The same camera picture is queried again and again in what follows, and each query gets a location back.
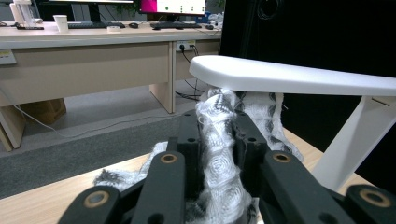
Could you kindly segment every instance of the white cup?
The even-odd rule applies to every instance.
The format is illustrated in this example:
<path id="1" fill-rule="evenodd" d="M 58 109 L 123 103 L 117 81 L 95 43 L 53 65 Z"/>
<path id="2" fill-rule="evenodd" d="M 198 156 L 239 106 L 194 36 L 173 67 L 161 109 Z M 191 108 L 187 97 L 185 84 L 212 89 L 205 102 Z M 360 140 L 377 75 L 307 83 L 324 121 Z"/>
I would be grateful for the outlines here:
<path id="1" fill-rule="evenodd" d="M 67 16 L 65 15 L 54 15 L 53 19 L 55 19 L 56 25 L 58 26 L 59 33 L 67 33 L 69 32 L 69 27 L 67 26 Z"/>

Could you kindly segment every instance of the floor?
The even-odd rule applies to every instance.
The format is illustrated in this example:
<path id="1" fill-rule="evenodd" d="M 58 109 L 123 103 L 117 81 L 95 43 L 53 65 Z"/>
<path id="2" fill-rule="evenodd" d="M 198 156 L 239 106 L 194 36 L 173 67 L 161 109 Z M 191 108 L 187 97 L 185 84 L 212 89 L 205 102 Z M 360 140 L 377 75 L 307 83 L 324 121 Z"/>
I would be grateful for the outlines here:
<path id="1" fill-rule="evenodd" d="M 201 94 L 193 88 L 195 82 L 198 90 L 205 90 L 207 86 L 205 83 L 192 78 L 177 81 L 176 91 L 191 95 Z M 6 152 L 0 144 L 0 158 L 161 119 L 170 119 L 194 109 L 196 104 L 193 100 L 177 95 L 177 112 L 169 114 L 151 94 L 149 86 L 66 97 L 64 102 L 67 112 L 49 127 L 32 121 L 26 124 L 20 148 Z"/>

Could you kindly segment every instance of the brown box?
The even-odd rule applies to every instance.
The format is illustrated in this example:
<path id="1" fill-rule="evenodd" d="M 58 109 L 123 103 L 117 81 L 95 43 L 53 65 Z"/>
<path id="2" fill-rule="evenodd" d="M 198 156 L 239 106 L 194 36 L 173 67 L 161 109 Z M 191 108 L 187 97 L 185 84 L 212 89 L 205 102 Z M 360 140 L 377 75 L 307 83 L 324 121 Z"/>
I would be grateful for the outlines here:
<path id="1" fill-rule="evenodd" d="M 40 101 L 21 105 L 21 109 L 28 115 L 45 123 L 51 124 L 66 113 L 64 99 Z"/>

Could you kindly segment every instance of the desk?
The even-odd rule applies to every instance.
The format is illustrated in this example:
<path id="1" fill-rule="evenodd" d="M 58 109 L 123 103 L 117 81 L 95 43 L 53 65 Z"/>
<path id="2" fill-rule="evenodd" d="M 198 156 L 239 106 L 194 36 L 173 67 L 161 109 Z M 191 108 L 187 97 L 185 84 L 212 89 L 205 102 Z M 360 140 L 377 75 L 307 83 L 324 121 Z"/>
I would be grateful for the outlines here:
<path id="1" fill-rule="evenodd" d="M 285 135 L 304 155 L 304 166 L 312 170 L 322 153 L 295 134 L 285 130 Z M 107 169 L 138 170 L 146 161 L 147 155 L 123 161 Z M 102 172 L 98 169 L 77 175 L 47 186 L 32 189 L 0 200 L 0 217 L 3 224 L 10 223 L 57 223 L 67 206 L 85 189 L 92 187 L 94 178 Z M 352 175 L 340 189 L 345 194 L 348 186 L 369 184 L 358 175 Z"/>
<path id="2" fill-rule="evenodd" d="M 0 140 L 7 150 L 21 145 L 24 129 L 24 119 L 11 105 L 149 85 L 174 113 L 174 82 L 192 77 L 176 41 L 196 40 L 202 55 L 219 50 L 220 32 L 205 28 L 153 31 L 141 24 L 119 33 L 74 29 L 59 34 L 54 22 L 43 26 L 37 31 L 1 28 L 0 49 L 12 49 L 17 61 L 0 65 Z M 192 51 L 186 55 L 193 57 Z"/>

